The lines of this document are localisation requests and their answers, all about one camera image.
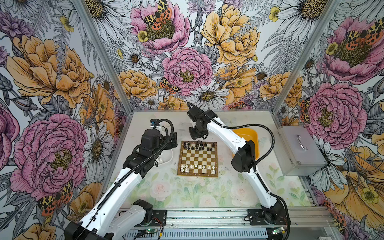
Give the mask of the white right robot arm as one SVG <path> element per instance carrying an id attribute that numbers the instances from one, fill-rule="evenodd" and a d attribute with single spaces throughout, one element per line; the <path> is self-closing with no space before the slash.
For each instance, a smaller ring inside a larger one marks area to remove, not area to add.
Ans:
<path id="1" fill-rule="evenodd" d="M 195 124 L 189 128 L 191 138 L 193 140 L 206 139 L 212 133 L 227 145 L 234 154 L 231 161 L 232 167 L 244 175 L 259 198 L 263 211 L 259 219 L 269 225 L 275 225 L 278 220 L 282 219 L 285 220 L 287 226 L 290 226 L 291 220 L 285 200 L 270 190 L 258 169 L 258 164 L 274 149 L 275 136 L 273 132 L 262 124 L 229 127 L 212 110 L 203 111 L 192 103 L 187 103 L 187 105 L 189 107 L 187 115 Z M 256 143 L 245 140 L 234 132 L 234 130 L 247 127 L 260 127 L 271 135 L 271 146 L 261 157 L 256 156 Z"/>

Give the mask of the wooden chess board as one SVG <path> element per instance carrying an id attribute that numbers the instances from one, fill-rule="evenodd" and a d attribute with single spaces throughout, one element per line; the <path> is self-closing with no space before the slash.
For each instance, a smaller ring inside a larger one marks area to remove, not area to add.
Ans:
<path id="1" fill-rule="evenodd" d="M 217 143 L 182 141 L 177 175 L 217 178 L 219 176 Z"/>

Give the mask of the aluminium corner post left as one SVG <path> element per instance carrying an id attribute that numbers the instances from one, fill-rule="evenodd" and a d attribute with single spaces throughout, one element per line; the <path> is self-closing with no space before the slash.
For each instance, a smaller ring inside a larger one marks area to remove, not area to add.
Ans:
<path id="1" fill-rule="evenodd" d="M 88 10 L 85 1 L 74 1 L 74 6 L 80 15 L 80 19 L 86 28 L 88 36 L 92 40 L 94 47 L 98 52 L 99 57 L 101 58 L 101 61 L 106 69 L 107 74 L 111 78 L 111 81 L 114 87 L 116 88 L 117 94 L 120 97 L 121 103 L 125 111 L 127 112 L 128 116 L 131 117 L 133 115 L 134 110 L 126 96 L 126 93 L 122 87 L 120 80 L 118 79 L 118 74 L 111 62 L 103 40 L 99 34 L 99 29 L 96 23 L 94 23 L 94 20 L 92 19 L 92 16 Z"/>

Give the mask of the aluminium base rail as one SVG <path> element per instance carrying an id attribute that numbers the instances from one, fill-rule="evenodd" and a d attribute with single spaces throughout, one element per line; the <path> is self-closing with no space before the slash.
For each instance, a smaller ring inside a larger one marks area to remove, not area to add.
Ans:
<path id="1" fill-rule="evenodd" d="M 251 226 L 244 221 L 245 208 L 168 208 L 166 229 L 277 228 L 283 225 Z M 334 227 L 324 207 L 289 207 L 292 228 Z"/>

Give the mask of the yellow plastic bin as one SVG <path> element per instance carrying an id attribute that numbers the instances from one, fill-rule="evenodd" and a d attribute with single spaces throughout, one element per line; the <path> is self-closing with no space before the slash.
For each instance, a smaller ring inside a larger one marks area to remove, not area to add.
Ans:
<path id="1" fill-rule="evenodd" d="M 255 144 L 255 160 L 258 160 L 260 157 L 259 143 L 258 143 L 258 133 L 250 128 L 242 128 L 233 130 L 235 134 L 239 137 L 244 138 L 247 142 L 253 141 Z"/>

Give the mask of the grey metal box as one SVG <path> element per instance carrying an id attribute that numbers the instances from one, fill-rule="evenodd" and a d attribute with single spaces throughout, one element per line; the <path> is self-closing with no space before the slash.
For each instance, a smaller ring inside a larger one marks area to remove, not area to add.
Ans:
<path id="1" fill-rule="evenodd" d="M 315 141 L 303 127 L 280 127 L 274 151 L 285 176 L 309 176 L 327 165 Z"/>

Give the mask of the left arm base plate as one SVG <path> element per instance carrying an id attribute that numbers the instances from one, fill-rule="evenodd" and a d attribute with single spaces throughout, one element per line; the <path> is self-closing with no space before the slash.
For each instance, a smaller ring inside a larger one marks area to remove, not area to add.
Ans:
<path id="1" fill-rule="evenodd" d="M 167 210 L 146 211 L 144 220 L 137 227 L 164 227 L 167 222 Z"/>

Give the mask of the aluminium corner post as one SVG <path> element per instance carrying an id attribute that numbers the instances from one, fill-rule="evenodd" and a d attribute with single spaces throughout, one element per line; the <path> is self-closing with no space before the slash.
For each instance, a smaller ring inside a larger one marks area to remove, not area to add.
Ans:
<path id="1" fill-rule="evenodd" d="M 314 31 L 312 34 L 309 35 L 308 41 L 304 45 L 303 50 L 301 51 L 299 58 L 297 62 L 295 63 L 288 80 L 285 84 L 285 86 L 282 88 L 282 91 L 280 92 L 275 104 L 272 108 L 272 113 L 274 115 L 277 114 L 278 110 L 280 109 L 282 103 L 285 101 L 285 99 L 288 96 L 288 93 L 290 92 L 290 89 L 293 87 L 294 83 L 296 82 L 297 78 L 299 77 L 299 74 L 308 58 L 307 54 L 310 53 L 312 49 L 315 48 L 315 45 L 317 41 L 320 39 L 322 33 L 324 32 L 325 28 L 329 26 L 329 22 L 331 21 L 332 16 L 337 10 L 338 5 L 341 1 L 328 1 L 323 13 L 320 16 L 319 21 L 316 23 L 314 27 Z"/>
<path id="2" fill-rule="evenodd" d="M 111 81 L 114 87 L 116 88 L 117 94 L 120 97 L 121 103 L 125 111 L 127 112 L 128 116 L 131 117 L 133 115 L 134 110 L 126 96 L 126 93 L 122 87 L 120 80 L 118 79 L 118 74 L 111 62 L 103 40 L 99 34 L 99 29 L 96 23 L 94 23 L 94 20 L 92 19 L 92 16 L 88 10 L 85 1 L 74 1 L 74 6 L 80 15 L 80 19 L 86 28 L 88 36 L 92 40 L 94 47 L 98 52 L 99 57 L 101 58 L 101 61 L 106 69 L 107 74 L 111 78 Z"/>

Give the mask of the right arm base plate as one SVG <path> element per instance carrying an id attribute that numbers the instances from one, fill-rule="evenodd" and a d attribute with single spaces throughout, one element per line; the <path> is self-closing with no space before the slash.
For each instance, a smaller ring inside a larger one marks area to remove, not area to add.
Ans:
<path id="1" fill-rule="evenodd" d="M 291 224 L 285 210 L 274 211 L 271 209 L 248 209 L 244 221 L 249 222 L 251 226 L 287 226 Z"/>

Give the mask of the aluminium corner post right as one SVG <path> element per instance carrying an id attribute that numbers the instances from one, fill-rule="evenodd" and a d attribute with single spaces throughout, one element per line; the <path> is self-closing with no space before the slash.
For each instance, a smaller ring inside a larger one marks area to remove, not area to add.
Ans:
<path id="1" fill-rule="evenodd" d="M 314 31 L 312 34 L 309 35 L 308 41 L 304 45 L 303 50 L 301 51 L 299 58 L 297 62 L 295 63 L 288 80 L 285 84 L 285 86 L 282 88 L 282 91 L 280 92 L 275 104 L 272 108 L 272 113 L 274 115 L 277 114 L 278 110 L 280 109 L 282 103 L 285 101 L 285 99 L 288 96 L 288 93 L 290 92 L 290 89 L 293 87 L 294 83 L 296 82 L 297 78 L 299 77 L 299 74 L 308 58 L 307 54 L 310 53 L 312 49 L 315 48 L 315 45 L 317 41 L 320 39 L 322 33 L 324 32 L 325 28 L 329 26 L 329 22 L 331 21 L 332 16 L 337 10 L 338 5 L 341 1 L 328 1 L 323 13 L 320 16 L 319 21 L 316 23 L 314 27 Z"/>

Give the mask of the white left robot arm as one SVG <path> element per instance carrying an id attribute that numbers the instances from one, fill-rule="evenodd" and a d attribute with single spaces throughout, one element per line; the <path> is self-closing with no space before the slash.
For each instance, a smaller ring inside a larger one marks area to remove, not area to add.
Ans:
<path id="1" fill-rule="evenodd" d="M 122 204 L 146 174 L 159 163 L 164 150 L 178 145 L 177 133 L 164 136 L 158 129 L 147 129 L 140 145 L 126 158 L 123 167 L 106 194 L 78 223 L 70 222 L 65 229 L 67 240 L 119 240 L 131 228 L 151 222 L 152 204 L 137 200 L 117 217 Z"/>

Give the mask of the floral table mat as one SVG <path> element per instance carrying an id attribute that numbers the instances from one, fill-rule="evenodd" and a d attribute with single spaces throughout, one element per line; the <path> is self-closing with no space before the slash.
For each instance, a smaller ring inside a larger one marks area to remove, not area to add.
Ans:
<path id="1" fill-rule="evenodd" d="M 230 159 L 219 155 L 217 178 L 178 176 L 178 159 L 152 168 L 123 203 L 129 208 L 142 199 L 157 209 L 258 207 L 260 200 L 245 176 L 232 170 Z M 258 168 L 272 192 L 289 207 L 310 207 L 309 194 L 296 176 L 285 177 L 275 157 Z"/>

